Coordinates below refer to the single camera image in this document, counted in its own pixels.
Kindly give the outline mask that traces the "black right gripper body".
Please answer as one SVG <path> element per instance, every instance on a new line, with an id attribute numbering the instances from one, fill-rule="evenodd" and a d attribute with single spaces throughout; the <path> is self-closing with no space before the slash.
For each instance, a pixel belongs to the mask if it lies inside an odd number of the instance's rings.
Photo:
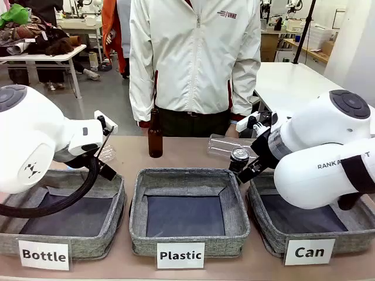
<path id="1" fill-rule="evenodd" d="M 265 131 L 252 143 L 251 148 L 257 158 L 250 163 L 253 173 L 261 173 L 265 169 L 275 169 L 279 160 L 271 153 L 268 146 L 270 131 Z"/>

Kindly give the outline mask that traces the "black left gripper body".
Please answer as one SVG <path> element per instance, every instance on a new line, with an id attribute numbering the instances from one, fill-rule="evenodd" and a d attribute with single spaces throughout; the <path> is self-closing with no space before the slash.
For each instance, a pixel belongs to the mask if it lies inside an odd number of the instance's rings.
<path id="1" fill-rule="evenodd" d="M 97 144 L 89 144 L 84 145 L 83 151 L 80 151 L 79 155 L 73 155 L 68 150 L 69 146 L 67 145 L 65 148 L 57 151 L 54 154 L 54 161 L 59 163 L 65 163 L 68 167 L 73 169 L 79 169 L 82 167 L 86 167 L 88 169 L 92 169 L 91 165 L 93 163 L 96 164 L 96 168 L 100 168 L 99 160 L 95 157 L 95 153 L 99 150 L 99 146 Z"/>

